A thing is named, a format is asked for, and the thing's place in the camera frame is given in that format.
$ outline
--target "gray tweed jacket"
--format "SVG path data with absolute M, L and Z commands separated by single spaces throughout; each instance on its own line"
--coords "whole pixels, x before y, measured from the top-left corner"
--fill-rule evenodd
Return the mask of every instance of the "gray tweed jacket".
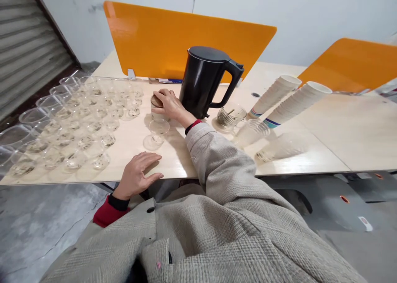
M 365 281 L 254 177 L 243 151 L 204 123 L 186 141 L 201 187 L 182 186 L 161 203 L 134 198 L 106 228 L 91 222 L 41 282 L 123 283 L 136 259 L 149 282 Z

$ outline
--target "white wall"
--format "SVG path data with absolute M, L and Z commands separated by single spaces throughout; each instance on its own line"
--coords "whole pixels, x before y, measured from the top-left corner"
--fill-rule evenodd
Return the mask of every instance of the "white wall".
M 43 1 L 81 63 L 114 48 L 105 0 Z M 342 37 L 385 42 L 397 31 L 397 0 L 115 1 L 277 26 L 260 60 L 283 64 L 309 65 Z
M 261 61 L 310 65 L 336 40 L 385 42 L 397 0 L 196 0 L 194 13 L 277 27 Z
M 80 63 L 102 62 L 114 49 L 105 0 L 42 0 Z M 112 0 L 190 12 L 193 0 Z

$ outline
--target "orange partition panel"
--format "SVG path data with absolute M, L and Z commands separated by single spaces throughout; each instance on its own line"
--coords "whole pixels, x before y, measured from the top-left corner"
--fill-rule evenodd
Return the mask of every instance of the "orange partition panel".
M 342 38 L 316 59 L 299 79 L 333 91 L 359 93 L 397 77 L 397 46 Z
M 277 29 L 191 13 L 105 1 L 117 55 L 123 73 L 136 76 L 182 79 L 187 49 L 208 46 L 226 52 L 244 65 L 245 77 Z M 225 73 L 222 81 L 230 82 Z

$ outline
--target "black cuff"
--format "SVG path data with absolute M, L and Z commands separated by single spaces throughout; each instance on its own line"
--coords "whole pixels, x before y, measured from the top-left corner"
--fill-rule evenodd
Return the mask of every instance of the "black cuff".
M 126 211 L 128 208 L 129 200 L 120 200 L 113 196 L 113 193 L 109 195 L 108 202 L 118 211 Z
M 189 133 L 189 131 L 190 131 L 190 129 L 193 127 L 194 123 L 191 124 L 190 126 L 188 126 L 188 127 L 186 128 L 186 130 L 185 130 L 185 135 L 187 135 L 187 134 Z

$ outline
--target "kettle handle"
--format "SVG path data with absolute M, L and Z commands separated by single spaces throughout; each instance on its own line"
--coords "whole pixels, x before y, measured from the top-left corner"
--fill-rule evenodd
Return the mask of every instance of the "kettle handle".
M 223 96 L 222 101 L 219 103 L 211 102 L 209 107 L 212 108 L 221 108 L 225 106 L 230 96 L 232 95 L 233 90 L 237 86 L 240 81 L 242 74 L 244 73 L 243 65 L 236 63 L 234 60 L 230 60 L 225 63 L 225 70 L 228 71 L 232 75 L 232 81 L 229 84 L 229 87 L 226 90 L 225 95 Z

